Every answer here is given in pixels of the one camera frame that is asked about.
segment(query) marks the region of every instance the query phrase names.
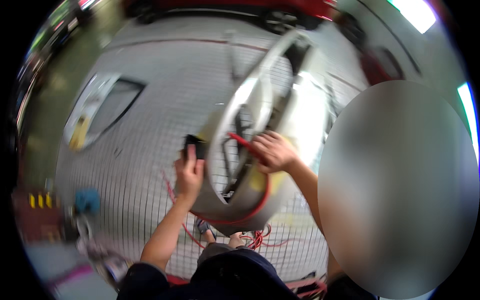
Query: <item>red car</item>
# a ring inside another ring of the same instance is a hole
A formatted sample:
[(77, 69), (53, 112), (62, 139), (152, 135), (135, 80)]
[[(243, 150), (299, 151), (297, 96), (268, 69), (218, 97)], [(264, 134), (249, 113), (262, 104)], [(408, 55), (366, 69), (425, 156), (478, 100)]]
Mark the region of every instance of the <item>red car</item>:
[(317, 28), (331, 21), (336, 0), (123, 0), (128, 16), (148, 24), (168, 12), (230, 12), (260, 17), (266, 29), (283, 34), (297, 25)]

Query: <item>electrical cable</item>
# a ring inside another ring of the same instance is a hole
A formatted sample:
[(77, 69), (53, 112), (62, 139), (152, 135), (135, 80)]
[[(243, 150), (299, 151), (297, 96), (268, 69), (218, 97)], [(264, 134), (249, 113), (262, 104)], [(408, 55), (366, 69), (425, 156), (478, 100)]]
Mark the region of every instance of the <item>electrical cable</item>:
[[(244, 146), (253, 156), (255, 156), (256, 158), (259, 158), (259, 155), (258, 153), (253, 150), (252, 146), (250, 145), (250, 143), (248, 141), (246, 141), (245, 139), (243, 139), (241, 136), (235, 134), (235, 133), (232, 133), (232, 132), (228, 132), (227, 133), (231, 139), (234, 139), (236, 140), (239, 144), (241, 144), (242, 146)], [(167, 186), (167, 190), (168, 190), (168, 194), (170, 196), (170, 200), (172, 201), (172, 203), (175, 203), (175, 193), (172, 189), (172, 187), (170, 186), (170, 182), (167, 180), (166, 176), (165, 176), (165, 172), (163, 172), (163, 178), (165, 180), (165, 184)], [(260, 201), (258, 202), (257, 206), (252, 210), (250, 211), (246, 216), (238, 219), (238, 220), (235, 220), (235, 221), (226, 221), (226, 220), (212, 220), (212, 219), (207, 219), (207, 218), (204, 218), (202, 216), (198, 216), (197, 214), (191, 212), (193, 215), (197, 216), (198, 218), (206, 221), (206, 222), (209, 222), (209, 223), (217, 223), (217, 224), (237, 224), (237, 225), (242, 225), (243, 224), (243, 221), (249, 219), (250, 217), (254, 216), (255, 214), (257, 214), (266, 204), (267, 200), (268, 200), (268, 197), (270, 196), (270, 189), (271, 189), (271, 182), (270, 182), (270, 175), (269, 174), (265, 174), (265, 193), (263, 194), (262, 198), (260, 199)], [(185, 226), (185, 223), (182, 223), (182, 226), (183, 228), (185, 229), (185, 231), (187, 232), (187, 234), (190, 236), (190, 238), (198, 245), (200, 246), (200, 248), (205, 248), (196, 238), (193, 237), (193, 235), (190, 233), (190, 231), (187, 229), (187, 227)], [(267, 236), (270, 235), (270, 233), (272, 232), (272, 226), (270, 224), (267, 224), (268, 226), (268, 231), (267, 233), (264, 235), (264, 229), (262, 230), (257, 230), (255, 231), (253, 234), (254, 234), (254, 237), (251, 237), (251, 236), (248, 236), (248, 235), (243, 235), (241, 236), (240, 238), (241, 239), (251, 239), (252, 242), (247, 246), (249, 247), (250, 249), (252, 250), (255, 250), (257, 249), (258, 247), (260, 247), (261, 245), (263, 246), (266, 246), (266, 247), (278, 247), (278, 246), (281, 246), (283, 244), (286, 244), (288, 243), (289, 241), (293, 240), (293, 239), (289, 239), (289, 240), (284, 240), (282, 241), (281, 243), (279, 244), (267, 244), (265, 242), (263, 242), (263, 239), (266, 238)]]

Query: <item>dark shirt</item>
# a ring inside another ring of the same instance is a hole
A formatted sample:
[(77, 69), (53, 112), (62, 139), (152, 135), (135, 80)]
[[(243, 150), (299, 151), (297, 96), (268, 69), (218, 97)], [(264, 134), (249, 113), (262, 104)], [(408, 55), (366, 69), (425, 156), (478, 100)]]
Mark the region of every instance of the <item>dark shirt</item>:
[[(298, 299), (275, 268), (255, 251), (239, 249), (205, 260), (190, 283), (170, 287), (165, 274), (149, 264), (134, 264), (118, 300), (129, 299)], [(325, 299), (376, 299), (347, 276), (328, 287)]]

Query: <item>black tool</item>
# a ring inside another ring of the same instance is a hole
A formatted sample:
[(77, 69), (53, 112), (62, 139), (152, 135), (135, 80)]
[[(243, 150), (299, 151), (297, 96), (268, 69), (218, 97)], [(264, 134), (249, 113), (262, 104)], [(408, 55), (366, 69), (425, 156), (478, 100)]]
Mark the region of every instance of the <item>black tool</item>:
[(188, 134), (185, 137), (185, 146), (183, 148), (183, 157), (187, 158), (187, 147), (188, 145), (193, 144), (195, 145), (195, 152), (197, 155), (197, 159), (205, 159), (205, 144), (206, 142), (198, 137)]

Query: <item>hand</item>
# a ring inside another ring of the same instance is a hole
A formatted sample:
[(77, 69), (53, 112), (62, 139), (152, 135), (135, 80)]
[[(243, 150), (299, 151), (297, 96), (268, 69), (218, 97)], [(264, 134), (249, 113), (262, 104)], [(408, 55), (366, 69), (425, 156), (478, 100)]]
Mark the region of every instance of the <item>hand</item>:
[(177, 199), (188, 199), (192, 204), (197, 199), (202, 182), (204, 181), (203, 159), (197, 159), (195, 145), (188, 145), (187, 160), (183, 155), (175, 161), (175, 171), (177, 173), (177, 184), (179, 187), (179, 196)]
[(293, 145), (273, 131), (255, 136), (252, 139), (252, 148), (260, 156), (258, 170), (262, 173), (290, 173), (292, 166), (299, 160)]

